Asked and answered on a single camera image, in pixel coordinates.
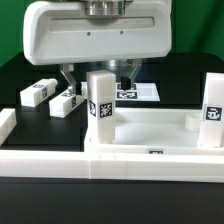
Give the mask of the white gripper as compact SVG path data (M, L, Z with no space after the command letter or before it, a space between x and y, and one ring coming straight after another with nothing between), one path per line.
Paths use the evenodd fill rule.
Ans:
M71 95L82 94L73 64L133 59L121 89L134 88L141 58L162 57L172 46L172 0L36 1L24 15L23 51L34 65L60 64Z

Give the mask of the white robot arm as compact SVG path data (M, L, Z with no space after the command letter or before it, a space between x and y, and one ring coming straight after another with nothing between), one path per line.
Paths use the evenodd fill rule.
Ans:
M23 23L23 51L34 65L68 66L111 60L132 62L121 88L134 87L144 58L162 57L172 46L172 0L36 1Z

